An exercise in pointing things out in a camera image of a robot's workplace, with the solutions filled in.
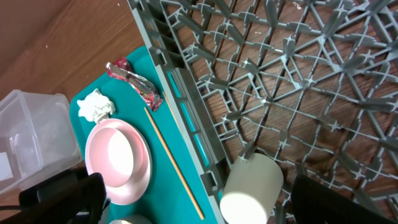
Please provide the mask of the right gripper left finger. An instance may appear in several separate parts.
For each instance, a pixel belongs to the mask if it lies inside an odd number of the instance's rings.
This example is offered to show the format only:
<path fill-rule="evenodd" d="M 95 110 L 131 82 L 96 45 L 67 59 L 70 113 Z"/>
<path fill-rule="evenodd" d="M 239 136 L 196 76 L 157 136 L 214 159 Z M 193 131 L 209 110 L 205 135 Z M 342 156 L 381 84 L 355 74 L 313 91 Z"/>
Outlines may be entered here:
<path fill-rule="evenodd" d="M 2 211 L 18 213 L 1 220 L 1 224 L 99 223 L 107 204 L 100 173 L 68 169 L 21 191 L 19 205 L 2 205 Z"/>

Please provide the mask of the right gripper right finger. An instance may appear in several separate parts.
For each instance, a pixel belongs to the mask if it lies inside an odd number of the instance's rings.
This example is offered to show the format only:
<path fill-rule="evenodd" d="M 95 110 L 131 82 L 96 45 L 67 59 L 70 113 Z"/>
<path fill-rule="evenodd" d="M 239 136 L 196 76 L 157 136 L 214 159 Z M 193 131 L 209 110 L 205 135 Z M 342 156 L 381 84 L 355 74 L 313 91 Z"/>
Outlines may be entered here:
<path fill-rule="evenodd" d="M 296 176 L 291 201 L 297 223 L 393 224 L 304 175 Z"/>

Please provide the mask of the white cup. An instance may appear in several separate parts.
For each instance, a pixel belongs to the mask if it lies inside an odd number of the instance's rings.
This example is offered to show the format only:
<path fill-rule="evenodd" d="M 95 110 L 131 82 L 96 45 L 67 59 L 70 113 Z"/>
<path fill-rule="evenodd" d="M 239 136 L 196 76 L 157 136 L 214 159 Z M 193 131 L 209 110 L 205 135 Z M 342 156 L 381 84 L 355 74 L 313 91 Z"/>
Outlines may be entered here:
<path fill-rule="evenodd" d="M 283 173 L 271 158 L 254 153 L 236 159 L 220 200 L 223 218 L 229 224 L 267 223 L 283 183 Z"/>

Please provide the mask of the grey bowl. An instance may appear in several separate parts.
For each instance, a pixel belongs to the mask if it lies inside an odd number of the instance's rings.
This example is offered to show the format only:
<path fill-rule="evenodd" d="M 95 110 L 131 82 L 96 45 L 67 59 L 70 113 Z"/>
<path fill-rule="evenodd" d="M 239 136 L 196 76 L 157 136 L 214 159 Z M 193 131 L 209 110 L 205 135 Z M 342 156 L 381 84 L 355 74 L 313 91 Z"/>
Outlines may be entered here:
<path fill-rule="evenodd" d="M 130 215 L 111 221 L 109 224 L 152 224 L 152 222 L 142 215 Z"/>

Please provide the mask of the red snack wrapper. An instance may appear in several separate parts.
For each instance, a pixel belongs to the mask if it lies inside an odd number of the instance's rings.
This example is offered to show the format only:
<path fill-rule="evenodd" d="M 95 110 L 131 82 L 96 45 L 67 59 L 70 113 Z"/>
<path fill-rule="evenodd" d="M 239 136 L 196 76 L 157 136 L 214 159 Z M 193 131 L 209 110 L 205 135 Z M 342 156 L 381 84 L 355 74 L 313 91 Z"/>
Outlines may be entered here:
<path fill-rule="evenodd" d="M 132 71 L 126 57 L 122 57 L 115 62 L 108 62 L 106 69 L 109 77 L 130 84 L 153 112 L 156 112 L 164 102 L 152 82 Z"/>

